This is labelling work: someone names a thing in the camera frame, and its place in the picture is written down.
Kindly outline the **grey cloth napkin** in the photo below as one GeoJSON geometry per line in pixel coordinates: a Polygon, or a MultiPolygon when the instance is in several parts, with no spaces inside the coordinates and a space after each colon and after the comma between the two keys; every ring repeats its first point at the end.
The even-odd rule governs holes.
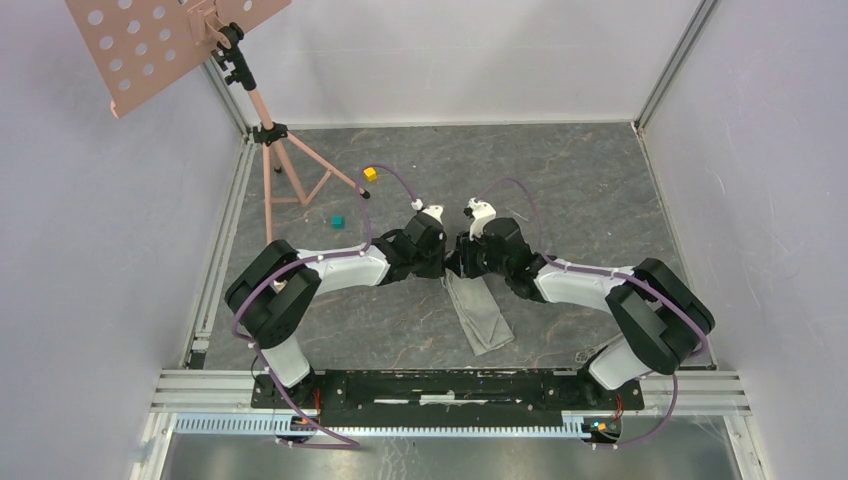
{"type": "Polygon", "coordinates": [[[514,340],[510,325],[482,278],[461,278],[447,270],[442,285],[475,356],[500,349],[514,340]]]}

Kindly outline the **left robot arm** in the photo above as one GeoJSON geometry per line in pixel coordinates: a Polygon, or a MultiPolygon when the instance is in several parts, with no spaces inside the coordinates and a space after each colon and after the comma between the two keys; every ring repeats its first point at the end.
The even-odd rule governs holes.
{"type": "Polygon", "coordinates": [[[440,205],[428,206],[404,228],[351,249],[309,251],[274,240],[229,286],[225,303],[235,314],[233,331],[242,327],[247,332],[276,376],[276,394],[288,406],[302,407],[314,394],[312,368],[295,336],[313,299],[410,276],[442,277],[446,236],[441,216],[440,205]]]}

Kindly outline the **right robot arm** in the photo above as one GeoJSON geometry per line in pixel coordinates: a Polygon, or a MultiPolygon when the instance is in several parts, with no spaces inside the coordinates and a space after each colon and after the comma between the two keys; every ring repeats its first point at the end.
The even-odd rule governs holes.
{"type": "Polygon", "coordinates": [[[672,375],[707,349],[715,327],[706,305],[662,261],[620,268],[567,262],[533,251],[511,218],[488,222],[478,236],[460,234],[446,267],[462,278],[499,275],[522,299],[610,314],[622,337],[591,357],[577,382],[591,408],[606,406],[628,381],[672,375]]]}

